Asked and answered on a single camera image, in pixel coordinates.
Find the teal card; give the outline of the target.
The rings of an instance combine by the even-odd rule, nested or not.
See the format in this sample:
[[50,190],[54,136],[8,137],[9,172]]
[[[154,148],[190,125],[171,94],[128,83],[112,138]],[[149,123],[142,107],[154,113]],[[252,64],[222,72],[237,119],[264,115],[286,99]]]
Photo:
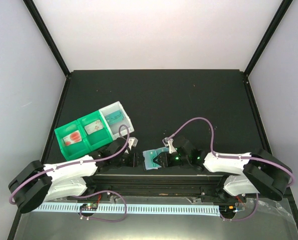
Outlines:
[[112,126],[114,124],[117,124],[124,120],[124,114],[121,110],[117,110],[114,112],[111,112],[110,114],[105,116],[105,120],[108,123],[109,126]]
[[143,151],[143,155],[145,157],[144,168],[145,170],[156,170],[153,166],[153,158],[158,155],[158,151],[155,149]]

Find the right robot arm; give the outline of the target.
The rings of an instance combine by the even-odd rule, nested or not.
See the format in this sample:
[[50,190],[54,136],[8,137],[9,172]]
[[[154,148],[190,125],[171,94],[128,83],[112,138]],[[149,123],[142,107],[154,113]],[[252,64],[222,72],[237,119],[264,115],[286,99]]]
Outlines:
[[206,152],[183,136],[165,141],[165,147],[150,150],[144,158],[147,170],[192,167],[224,173],[224,181],[216,189],[217,198],[223,202],[243,194],[280,201],[292,180],[291,169],[263,149],[240,154]]

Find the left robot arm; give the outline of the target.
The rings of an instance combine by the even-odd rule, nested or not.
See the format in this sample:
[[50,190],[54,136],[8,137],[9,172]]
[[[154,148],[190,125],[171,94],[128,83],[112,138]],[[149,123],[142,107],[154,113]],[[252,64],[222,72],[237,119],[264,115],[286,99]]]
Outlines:
[[55,164],[29,163],[10,183],[11,204],[22,214],[30,213],[42,203],[65,198],[92,199],[96,194],[91,177],[121,167],[134,168],[139,164],[133,152],[138,140],[135,137],[117,138],[76,160]]

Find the teal card in white bin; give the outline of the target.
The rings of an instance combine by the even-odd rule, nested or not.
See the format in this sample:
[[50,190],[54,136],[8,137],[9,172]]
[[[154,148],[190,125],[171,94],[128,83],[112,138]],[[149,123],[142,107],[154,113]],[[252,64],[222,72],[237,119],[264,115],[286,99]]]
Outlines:
[[105,116],[105,120],[108,123],[109,126],[112,126],[114,124],[117,124],[124,120],[124,114],[121,110],[117,110],[114,112],[111,112],[110,114]]

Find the white card in green bin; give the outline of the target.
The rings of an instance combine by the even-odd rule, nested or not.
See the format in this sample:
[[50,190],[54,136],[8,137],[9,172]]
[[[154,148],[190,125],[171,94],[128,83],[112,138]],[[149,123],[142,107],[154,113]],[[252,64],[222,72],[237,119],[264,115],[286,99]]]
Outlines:
[[102,122],[99,119],[97,119],[96,121],[86,125],[84,127],[84,129],[88,135],[91,135],[91,134],[103,129],[103,125],[102,125]]

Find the red white card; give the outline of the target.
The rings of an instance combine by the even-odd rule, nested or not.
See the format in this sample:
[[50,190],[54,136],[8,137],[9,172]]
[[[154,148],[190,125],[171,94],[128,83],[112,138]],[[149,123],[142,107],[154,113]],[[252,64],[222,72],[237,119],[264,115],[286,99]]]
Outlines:
[[76,130],[63,137],[64,146],[70,146],[82,141],[82,135],[79,130]]

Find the white translucent bin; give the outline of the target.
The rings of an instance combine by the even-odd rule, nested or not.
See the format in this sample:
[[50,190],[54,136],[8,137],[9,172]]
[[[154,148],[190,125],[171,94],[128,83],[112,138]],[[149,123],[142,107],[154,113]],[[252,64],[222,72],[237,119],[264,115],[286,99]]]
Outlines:
[[134,132],[131,119],[119,101],[99,109],[99,112],[104,117],[104,122],[113,140],[127,135],[127,130],[124,127],[119,130],[121,125],[126,125],[129,133]]

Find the green plastic bin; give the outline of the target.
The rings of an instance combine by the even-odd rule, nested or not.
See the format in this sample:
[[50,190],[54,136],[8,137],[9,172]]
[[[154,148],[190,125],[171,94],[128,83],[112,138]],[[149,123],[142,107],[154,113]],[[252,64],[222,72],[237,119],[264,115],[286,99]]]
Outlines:
[[55,129],[67,161],[83,157],[113,141],[104,116],[97,110]]

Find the left circuit board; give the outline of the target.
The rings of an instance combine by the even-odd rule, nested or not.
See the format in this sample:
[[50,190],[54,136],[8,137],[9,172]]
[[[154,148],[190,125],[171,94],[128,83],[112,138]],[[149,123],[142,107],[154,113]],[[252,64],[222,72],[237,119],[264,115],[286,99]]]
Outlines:
[[80,206],[81,211],[96,211],[98,208],[97,203],[84,203]]

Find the circuit board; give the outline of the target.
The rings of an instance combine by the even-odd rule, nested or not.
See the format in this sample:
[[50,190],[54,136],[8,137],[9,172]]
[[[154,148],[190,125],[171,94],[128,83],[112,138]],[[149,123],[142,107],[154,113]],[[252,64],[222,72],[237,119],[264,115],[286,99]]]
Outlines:
[[243,210],[242,207],[239,205],[220,205],[219,206],[219,211],[224,214],[224,213],[236,213],[238,211]]
[[97,203],[84,203],[80,206],[81,211],[96,211],[98,208]]

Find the right circuit board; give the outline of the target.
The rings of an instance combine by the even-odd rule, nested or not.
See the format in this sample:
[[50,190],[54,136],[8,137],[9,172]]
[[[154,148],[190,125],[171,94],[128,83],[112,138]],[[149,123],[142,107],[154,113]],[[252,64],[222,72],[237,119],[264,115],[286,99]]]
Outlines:
[[239,205],[220,205],[219,206],[219,211],[224,214],[224,213],[236,213],[238,211],[243,210],[242,207]]

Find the black aluminium rail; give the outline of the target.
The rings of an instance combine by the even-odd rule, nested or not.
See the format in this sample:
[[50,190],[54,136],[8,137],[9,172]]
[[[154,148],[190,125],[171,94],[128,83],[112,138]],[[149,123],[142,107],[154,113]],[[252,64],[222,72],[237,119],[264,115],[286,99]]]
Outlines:
[[195,197],[215,188],[219,175],[104,175],[86,178],[95,190],[111,190],[122,196]]

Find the left black frame post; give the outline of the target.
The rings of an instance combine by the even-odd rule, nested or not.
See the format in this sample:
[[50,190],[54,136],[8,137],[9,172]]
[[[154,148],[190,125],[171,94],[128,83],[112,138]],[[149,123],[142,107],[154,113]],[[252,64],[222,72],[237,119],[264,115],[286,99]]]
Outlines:
[[36,7],[33,0],[23,0],[23,3],[25,4],[26,8],[28,9],[30,15],[32,16],[36,26],[38,27],[40,33],[42,34],[44,40],[46,41],[49,49],[51,50],[53,56],[55,57],[59,67],[61,68],[63,74],[68,77],[70,75],[70,71],[56,45],[54,42],[54,39],[52,38],[52,35],[50,31],[48,30],[38,8]]

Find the black frame post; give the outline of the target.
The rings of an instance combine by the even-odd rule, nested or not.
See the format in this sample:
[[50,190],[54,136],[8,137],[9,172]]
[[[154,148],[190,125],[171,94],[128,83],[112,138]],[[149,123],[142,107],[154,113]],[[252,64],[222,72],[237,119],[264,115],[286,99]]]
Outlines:
[[281,23],[283,17],[285,16],[286,12],[288,11],[289,7],[291,6],[293,0],[282,0],[277,11],[275,12],[270,24],[268,25],[264,35],[262,36],[255,52],[253,53],[247,67],[244,70],[244,75],[249,77],[252,70],[256,66],[258,60],[260,59],[262,53],[264,52],[265,48],[267,47],[269,41],[271,40],[272,36],[274,35],[275,31],[277,30],[279,24]]
[[56,45],[54,42],[54,39],[52,38],[52,35],[50,31],[48,30],[38,8],[36,7],[33,0],[23,0],[23,3],[25,4],[26,8],[28,9],[30,15],[32,16],[36,26],[38,27],[40,33],[42,34],[44,40],[46,41],[49,49],[51,50],[53,56],[55,57],[59,67],[61,68],[63,74],[68,77],[70,75],[70,71]]

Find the right black frame post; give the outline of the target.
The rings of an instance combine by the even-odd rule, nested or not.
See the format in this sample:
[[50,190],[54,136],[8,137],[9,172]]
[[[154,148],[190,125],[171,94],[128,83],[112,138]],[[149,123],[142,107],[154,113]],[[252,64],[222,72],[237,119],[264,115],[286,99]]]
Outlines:
[[279,24],[281,23],[283,17],[285,16],[286,12],[288,11],[289,7],[291,6],[293,0],[282,0],[277,11],[275,12],[270,24],[268,25],[264,35],[262,36],[255,52],[253,53],[247,67],[244,70],[244,75],[249,77],[252,70],[256,66],[258,60],[260,59],[262,53],[264,52],[265,48],[267,47],[269,41],[271,40],[272,36],[274,35],[275,31],[277,30]]

